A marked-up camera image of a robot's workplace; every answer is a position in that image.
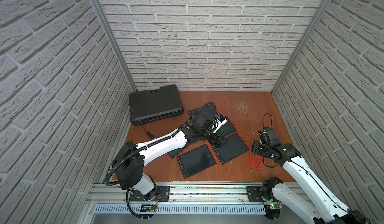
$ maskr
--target mounting plate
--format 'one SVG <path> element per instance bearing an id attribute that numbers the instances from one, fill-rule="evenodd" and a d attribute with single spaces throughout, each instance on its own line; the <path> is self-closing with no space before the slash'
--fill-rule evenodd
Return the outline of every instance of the mounting plate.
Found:
<path id="1" fill-rule="evenodd" d="M 169 199 L 169 186 L 157 186 L 157 191 L 160 193 L 160 202 L 168 201 Z M 157 201 L 159 195 L 156 193 L 155 197 L 151 201 Z M 129 201 L 146 202 L 143 195 L 138 190 L 132 190 L 129 197 Z"/>
<path id="2" fill-rule="evenodd" d="M 247 187 L 247 193 L 248 193 L 248 201 L 249 202 L 264 202 L 264 204 L 267 206 L 268 202 L 264 201 L 262 199 L 262 195 L 260 194 L 260 188 L 261 186 L 248 186 Z M 276 199 L 273 199 L 271 202 L 280 202 Z"/>

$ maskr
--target black carrying case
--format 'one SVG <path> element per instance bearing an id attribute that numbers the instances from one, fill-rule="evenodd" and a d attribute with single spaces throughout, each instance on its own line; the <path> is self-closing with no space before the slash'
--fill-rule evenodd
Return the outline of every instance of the black carrying case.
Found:
<path id="1" fill-rule="evenodd" d="M 129 95 L 129 114 L 134 126 L 183 113 L 183 103 L 174 84 L 152 91 L 132 92 Z"/>

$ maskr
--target screwdriver handle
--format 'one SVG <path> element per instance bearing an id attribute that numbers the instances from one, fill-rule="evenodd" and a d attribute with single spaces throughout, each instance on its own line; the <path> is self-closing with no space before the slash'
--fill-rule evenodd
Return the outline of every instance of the screwdriver handle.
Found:
<path id="1" fill-rule="evenodd" d="M 147 131 L 146 134 L 149 136 L 149 138 L 150 138 L 151 140 L 156 139 L 156 137 L 155 137 L 154 135 L 152 135 L 152 133 L 150 133 L 149 131 Z"/>

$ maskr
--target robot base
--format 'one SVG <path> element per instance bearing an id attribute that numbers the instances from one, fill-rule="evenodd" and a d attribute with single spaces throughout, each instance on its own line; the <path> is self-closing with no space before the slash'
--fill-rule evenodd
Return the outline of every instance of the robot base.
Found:
<path id="1" fill-rule="evenodd" d="M 169 199 L 169 186 L 157 186 L 157 191 L 160 193 L 160 202 L 168 201 Z M 150 201 L 157 201 L 159 195 L 156 193 L 155 197 Z M 129 196 L 129 201 L 146 201 L 144 196 L 138 190 L 132 190 Z"/>

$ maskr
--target brick wallpaper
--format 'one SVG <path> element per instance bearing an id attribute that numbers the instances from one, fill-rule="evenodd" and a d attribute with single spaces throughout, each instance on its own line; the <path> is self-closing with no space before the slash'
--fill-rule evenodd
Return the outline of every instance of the brick wallpaper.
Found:
<path id="1" fill-rule="evenodd" d="M 75 223 L 130 88 L 89 0 L 0 0 L 0 223 Z"/>
<path id="2" fill-rule="evenodd" d="M 275 98 L 319 177 L 384 221 L 384 0 L 333 0 Z"/>
<path id="3" fill-rule="evenodd" d="M 270 91 L 321 0 L 100 0 L 139 90 Z"/>

